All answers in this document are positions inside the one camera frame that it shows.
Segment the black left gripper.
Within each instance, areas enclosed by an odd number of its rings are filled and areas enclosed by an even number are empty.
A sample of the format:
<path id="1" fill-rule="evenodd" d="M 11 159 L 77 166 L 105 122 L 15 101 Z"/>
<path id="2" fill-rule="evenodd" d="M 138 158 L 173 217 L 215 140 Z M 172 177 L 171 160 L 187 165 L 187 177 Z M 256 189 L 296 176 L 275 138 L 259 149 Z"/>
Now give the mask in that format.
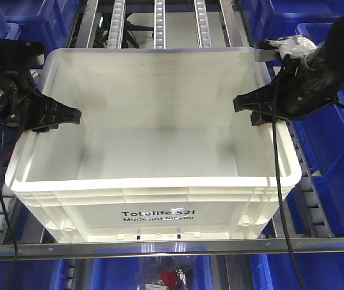
<path id="1" fill-rule="evenodd" d="M 65 123 L 80 124 L 79 109 L 43 95 L 30 79 L 30 69 L 44 61 L 44 44 L 0 39 L 0 124 L 34 132 L 48 132 Z"/>

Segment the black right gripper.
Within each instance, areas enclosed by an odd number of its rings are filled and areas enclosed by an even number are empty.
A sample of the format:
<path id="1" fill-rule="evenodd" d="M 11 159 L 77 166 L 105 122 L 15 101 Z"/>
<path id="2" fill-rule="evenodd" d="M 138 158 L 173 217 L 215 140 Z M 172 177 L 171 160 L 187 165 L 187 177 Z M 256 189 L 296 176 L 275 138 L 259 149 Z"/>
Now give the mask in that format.
<path id="1" fill-rule="evenodd" d="M 326 40 L 302 60 L 297 36 L 261 40 L 254 46 L 254 57 L 266 64 L 274 83 L 233 99 L 235 112 L 252 112 L 252 126 L 284 118 L 299 120 L 332 103 L 344 109 L 337 96 L 344 88 L 344 16 L 332 24 Z"/>

